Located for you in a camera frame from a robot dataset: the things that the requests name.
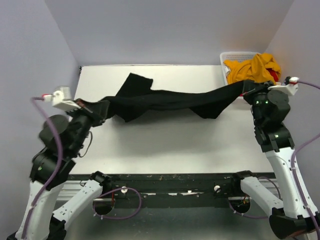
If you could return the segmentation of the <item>black t-shirt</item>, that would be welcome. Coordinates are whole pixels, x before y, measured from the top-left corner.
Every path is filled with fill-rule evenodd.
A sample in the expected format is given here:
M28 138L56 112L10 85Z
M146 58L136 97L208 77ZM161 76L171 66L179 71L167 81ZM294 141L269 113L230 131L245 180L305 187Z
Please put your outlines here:
M125 122L130 122L147 111L189 109L203 119L216 119L244 92L247 81L243 80L204 93L152 90L152 84L152 79L130 73L115 96L101 99L109 102L108 117L117 115Z

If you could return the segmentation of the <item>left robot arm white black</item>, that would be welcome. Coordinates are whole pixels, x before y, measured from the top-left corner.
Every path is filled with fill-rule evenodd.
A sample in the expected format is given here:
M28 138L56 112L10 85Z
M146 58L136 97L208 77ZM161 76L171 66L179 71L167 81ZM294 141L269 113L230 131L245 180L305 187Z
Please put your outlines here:
M44 148L32 159L30 191L19 229L9 240L63 240L75 218L97 197L110 194L111 178L100 171L92 173L85 185L64 205L55 209L58 196L75 166L91 128L107 119L110 102L87 102L82 99L63 101L68 107L63 115L45 118L39 138Z

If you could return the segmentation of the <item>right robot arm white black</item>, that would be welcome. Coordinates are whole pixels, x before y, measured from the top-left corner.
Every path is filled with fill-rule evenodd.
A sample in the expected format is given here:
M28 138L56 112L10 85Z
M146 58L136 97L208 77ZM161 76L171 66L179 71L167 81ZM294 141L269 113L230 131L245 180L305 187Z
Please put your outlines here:
M250 171L235 173L230 183L234 195L246 194L257 203L281 240L320 233L320 211L301 175L299 148L284 125L291 109L289 97L297 93L299 84L299 78L287 77L284 83L258 83L243 93L243 99L251 106L256 141L273 169L281 196L276 197Z

